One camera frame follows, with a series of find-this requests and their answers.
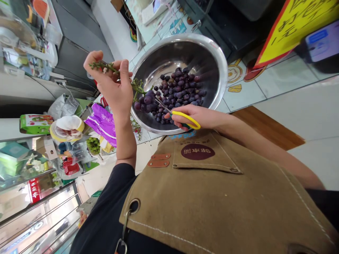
red label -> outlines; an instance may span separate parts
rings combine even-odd
[[[200,144],[189,144],[181,150],[181,155],[191,160],[203,160],[208,159],[215,155],[212,148],[200,145]]]

metal bowl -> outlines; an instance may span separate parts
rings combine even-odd
[[[180,34],[162,39],[138,61],[132,78],[143,80],[144,91],[148,91],[152,85],[161,85],[161,74],[170,76],[177,67],[189,67],[191,74],[200,76],[202,89],[207,91],[202,105],[216,109],[226,90],[227,62],[221,48],[203,35]],[[183,132],[175,125],[157,122],[151,113],[133,107],[131,113],[141,127],[150,132],[161,135]]]

brown canvas apron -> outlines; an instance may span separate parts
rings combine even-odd
[[[124,203],[127,228],[185,253],[337,253],[338,233],[285,169],[211,130],[166,136]]]

black sleeve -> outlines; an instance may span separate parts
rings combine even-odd
[[[307,189],[317,207],[339,231],[339,191]]]

scale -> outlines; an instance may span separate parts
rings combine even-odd
[[[145,9],[142,10],[142,22],[145,26],[149,25],[160,14],[162,14],[173,0],[153,0]]]

